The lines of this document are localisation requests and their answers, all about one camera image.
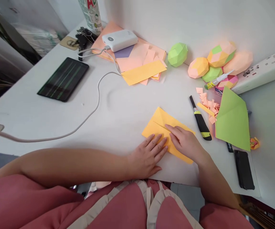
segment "green paper sheet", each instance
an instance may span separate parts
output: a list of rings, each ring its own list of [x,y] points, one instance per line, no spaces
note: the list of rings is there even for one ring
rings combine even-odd
[[[245,102],[228,87],[224,87],[215,125],[216,138],[250,151],[249,120]]]

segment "hand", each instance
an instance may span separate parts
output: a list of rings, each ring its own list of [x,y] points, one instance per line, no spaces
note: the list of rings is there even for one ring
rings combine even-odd
[[[209,156],[192,132],[184,130],[179,126],[172,127],[167,124],[165,126],[171,132],[171,141],[180,153],[192,159],[197,164]]]
[[[163,147],[167,138],[163,138],[157,144],[162,135],[159,134],[153,138],[154,136],[154,134],[150,135],[128,155],[129,170],[133,179],[145,179],[162,170],[156,164],[167,152],[168,146]]]

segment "left hand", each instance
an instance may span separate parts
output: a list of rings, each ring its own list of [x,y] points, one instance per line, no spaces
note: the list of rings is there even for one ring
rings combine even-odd
[[[160,143],[157,144],[162,135],[154,136],[154,134],[150,135],[128,155],[129,170],[133,179],[145,179],[162,170],[162,168],[156,166],[156,164],[163,158],[168,150],[168,146],[163,147],[167,138],[163,138]]]

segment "smartphone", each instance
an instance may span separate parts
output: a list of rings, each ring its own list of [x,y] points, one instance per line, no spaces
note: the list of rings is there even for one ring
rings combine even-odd
[[[234,150],[239,185],[243,189],[255,189],[247,152]]]
[[[67,57],[37,94],[66,102],[88,69],[86,63]]]

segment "white cable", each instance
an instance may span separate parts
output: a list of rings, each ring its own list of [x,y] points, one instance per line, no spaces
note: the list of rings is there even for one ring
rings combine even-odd
[[[99,84],[100,82],[102,81],[102,79],[110,74],[110,73],[114,73],[114,74],[117,74],[117,75],[120,75],[118,73],[115,73],[115,72],[108,72],[106,73],[98,82],[97,84],[97,91],[98,91],[98,102],[97,102],[97,105],[96,105],[96,108],[86,117],[86,119],[75,129],[73,130],[72,132],[66,134],[66,135],[62,135],[62,136],[59,136],[59,137],[53,137],[53,138],[43,138],[43,139],[30,139],[30,140],[26,140],[26,139],[21,139],[21,138],[16,138],[12,135],[9,135],[7,133],[4,133],[4,132],[1,132],[0,131],[0,136],[1,137],[4,137],[4,138],[7,138],[9,140],[12,140],[12,141],[15,141],[15,142],[46,142],[46,141],[52,141],[52,140],[56,140],[56,139],[60,139],[60,138],[64,138],[64,137],[67,137],[73,133],[75,133],[87,120],[88,118],[97,110],[98,106],[99,106],[99,101],[100,101],[100,92],[99,92]]]
[[[119,69],[118,69],[118,67],[117,67],[117,64],[116,64],[116,62],[115,62],[115,59],[110,55],[110,53],[107,52],[107,51],[110,50],[110,49],[111,49],[111,48],[110,48],[109,46],[105,46],[103,49],[98,49],[98,48],[85,49],[85,50],[79,51],[78,54],[77,54],[77,56],[80,57],[80,58],[85,58],[85,57],[89,57],[89,56],[100,55],[100,54],[102,54],[103,52],[105,52],[105,53],[108,54],[108,55],[111,57],[111,59],[113,60],[117,72],[118,72],[119,74],[121,74],[121,72],[119,71]],[[86,56],[80,56],[80,55],[79,55],[80,53],[83,53],[83,52],[86,52],[86,51],[92,51],[92,50],[99,50],[100,53],[92,53],[92,54],[89,54],[89,55],[86,55]]]
[[[97,108],[98,108],[98,106],[99,106],[99,101],[100,101],[99,84],[100,84],[100,82],[102,81],[102,79],[103,79],[106,75],[108,75],[108,74],[110,74],[110,73],[114,73],[114,74],[116,74],[116,75],[122,76],[121,73],[120,73],[120,71],[119,71],[118,68],[117,68],[117,65],[116,65],[116,62],[115,62],[114,58],[113,58],[108,52],[106,52],[106,51],[109,50],[109,49],[110,49],[109,46],[105,46],[105,48],[103,48],[103,49],[91,48],[91,49],[86,49],[86,50],[82,50],[82,51],[79,51],[79,52],[78,52],[78,54],[79,54],[79,53],[83,53],[83,52],[89,51],[89,50],[100,50],[100,51],[101,51],[100,53],[93,53],[93,54],[90,54],[90,55],[87,55],[87,56],[79,56],[79,55],[78,55],[78,57],[81,57],[81,58],[89,57],[89,56],[94,56],[94,55],[99,55],[99,54],[101,54],[102,52],[105,52],[105,53],[108,54],[108,55],[111,57],[111,59],[114,61],[114,65],[115,65],[115,68],[116,68],[116,70],[118,71],[118,73],[116,73],[116,72],[108,72],[108,73],[106,73],[106,74],[99,80],[99,82],[98,82],[98,84],[97,84],[98,102],[97,102],[96,108],[86,117],[86,119],[85,119],[85,120],[75,129],[75,130],[73,130],[72,132],[70,132],[70,133],[68,133],[68,134],[66,134],[66,135],[62,135],[62,136],[59,136],[59,137],[43,138],[43,139],[30,139],[30,140],[26,140],[26,139],[16,138],[16,137],[14,137],[14,136],[12,136],[12,135],[10,135],[10,134],[7,134],[7,133],[1,132],[1,131],[0,131],[0,136],[1,136],[1,137],[4,137],[4,138],[7,138],[7,139],[9,139],[9,140],[15,141],[15,142],[25,142],[25,143],[28,143],[28,142],[46,142],[46,141],[52,141],[52,140],[56,140],[56,139],[60,139],[60,138],[67,137],[67,136],[69,136],[69,135],[75,133],[75,132],[76,132],[76,131],[77,131],[77,130],[78,130],[87,120],[88,120],[88,118],[89,118],[89,117],[97,110]]]

